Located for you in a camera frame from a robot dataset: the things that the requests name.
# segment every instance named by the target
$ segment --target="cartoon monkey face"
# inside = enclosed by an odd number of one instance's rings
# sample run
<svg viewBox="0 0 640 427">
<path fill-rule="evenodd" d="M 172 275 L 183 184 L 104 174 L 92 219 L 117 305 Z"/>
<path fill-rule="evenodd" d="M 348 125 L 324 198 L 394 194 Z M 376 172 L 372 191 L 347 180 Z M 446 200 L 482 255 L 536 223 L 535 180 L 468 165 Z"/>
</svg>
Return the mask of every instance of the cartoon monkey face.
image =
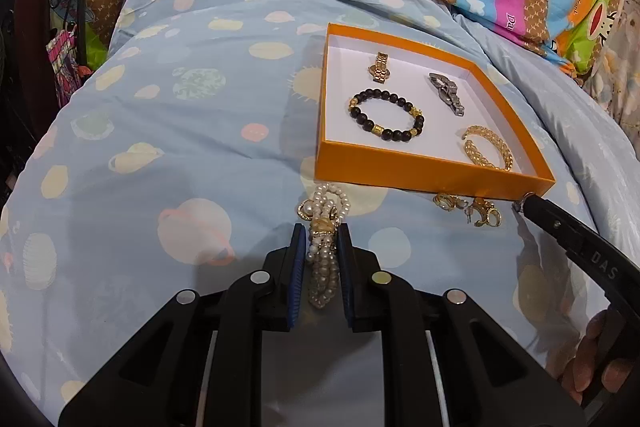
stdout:
<svg viewBox="0 0 640 427">
<path fill-rule="evenodd" d="M 611 28 L 613 28 L 613 25 L 616 22 L 617 15 L 618 12 L 611 12 L 610 14 L 607 14 L 607 3 L 604 1 L 598 1 L 591 12 L 591 15 L 589 15 L 587 38 L 590 41 L 594 41 L 600 37 L 600 40 L 604 44 L 604 41 L 607 40 L 611 33 Z"/>
</svg>

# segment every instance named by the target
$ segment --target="blue comforter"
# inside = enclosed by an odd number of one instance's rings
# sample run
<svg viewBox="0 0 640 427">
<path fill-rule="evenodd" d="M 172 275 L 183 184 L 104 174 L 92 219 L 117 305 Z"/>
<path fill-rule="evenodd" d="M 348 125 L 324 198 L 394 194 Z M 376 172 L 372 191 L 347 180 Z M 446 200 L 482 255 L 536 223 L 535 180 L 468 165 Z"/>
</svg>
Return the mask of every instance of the blue comforter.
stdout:
<svg viewBox="0 0 640 427">
<path fill-rule="evenodd" d="M 434 0 L 126 0 L 110 59 L 0 219 L 0 349 L 54 424 L 177 291 L 224 289 L 288 243 L 314 186 L 329 22 L 476 61 L 552 168 L 547 197 L 638 252 L 638 163 L 622 131 L 543 59 Z M 496 202 L 500 228 L 477 229 L 430 194 L 344 188 L 354 244 L 417 288 L 465 289 L 552 372 L 606 306 L 510 202 Z M 292 333 L 265 335 L 262 389 L 268 425 L 382 425 L 379 338 L 350 333 L 339 299 L 324 312 L 303 303 Z"/>
</svg>

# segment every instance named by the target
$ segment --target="gold earring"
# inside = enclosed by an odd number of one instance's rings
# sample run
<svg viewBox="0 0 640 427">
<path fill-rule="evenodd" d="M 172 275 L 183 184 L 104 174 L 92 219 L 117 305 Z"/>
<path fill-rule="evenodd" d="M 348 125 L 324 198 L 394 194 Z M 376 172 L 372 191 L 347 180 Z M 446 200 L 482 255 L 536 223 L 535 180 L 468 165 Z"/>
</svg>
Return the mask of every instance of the gold earring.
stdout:
<svg viewBox="0 0 640 427">
<path fill-rule="evenodd" d="M 483 225 L 489 225 L 492 228 L 497 228 L 502 223 L 502 215 L 500 210 L 495 208 L 491 201 L 487 201 L 484 198 L 474 198 L 473 203 L 465 208 L 466 219 L 468 223 L 471 223 L 471 216 L 474 210 L 480 214 L 480 219 L 474 223 L 475 227 L 482 227 Z M 492 223 L 489 216 L 495 217 L 495 222 Z"/>
<path fill-rule="evenodd" d="M 475 163 L 475 165 L 479 165 L 482 167 L 489 167 L 492 169 L 498 169 L 503 171 L 510 171 L 513 167 L 513 155 L 511 155 L 511 151 L 509 147 L 504 142 L 502 138 L 500 138 L 497 134 L 495 134 L 492 130 L 487 129 L 481 125 L 472 125 L 469 127 L 465 134 L 462 135 L 462 139 L 466 139 L 466 137 L 470 134 L 476 134 L 478 136 L 482 136 L 491 142 L 494 147 L 500 152 L 502 159 L 504 159 L 504 169 L 500 167 L 496 167 L 492 164 L 487 158 L 485 158 L 482 153 L 478 150 L 478 147 L 471 140 L 466 140 L 465 142 L 465 153 L 468 158 Z"/>
</svg>

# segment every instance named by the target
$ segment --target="star print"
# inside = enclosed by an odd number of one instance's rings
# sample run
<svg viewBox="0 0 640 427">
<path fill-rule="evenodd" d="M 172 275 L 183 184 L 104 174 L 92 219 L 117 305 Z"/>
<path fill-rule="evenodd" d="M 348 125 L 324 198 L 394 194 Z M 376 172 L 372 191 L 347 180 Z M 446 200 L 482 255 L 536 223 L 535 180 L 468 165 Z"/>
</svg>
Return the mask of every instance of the star print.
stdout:
<svg viewBox="0 0 640 427">
<path fill-rule="evenodd" d="M 484 3 L 481 0 L 466 0 L 469 3 L 469 11 L 484 15 Z"/>
</svg>

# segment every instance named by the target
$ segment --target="human hand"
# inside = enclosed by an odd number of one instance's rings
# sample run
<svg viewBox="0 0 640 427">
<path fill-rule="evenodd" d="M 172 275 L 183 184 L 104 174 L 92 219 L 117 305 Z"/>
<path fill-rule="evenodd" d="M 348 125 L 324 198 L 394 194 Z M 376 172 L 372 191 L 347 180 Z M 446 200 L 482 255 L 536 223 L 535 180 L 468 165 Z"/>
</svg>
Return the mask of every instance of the human hand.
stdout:
<svg viewBox="0 0 640 427">
<path fill-rule="evenodd" d="M 584 337 L 578 344 L 575 357 L 569 361 L 562 374 L 562 387 L 578 403 L 582 402 L 582 393 L 593 380 L 596 365 L 598 338 L 604 328 L 608 310 L 596 314 L 587 324 Z M 602 372 L 602 384 L 610 393 L 616 393 L 631 372 L 632 363 L 626 359 L 612 360 Z"/>
</svg>

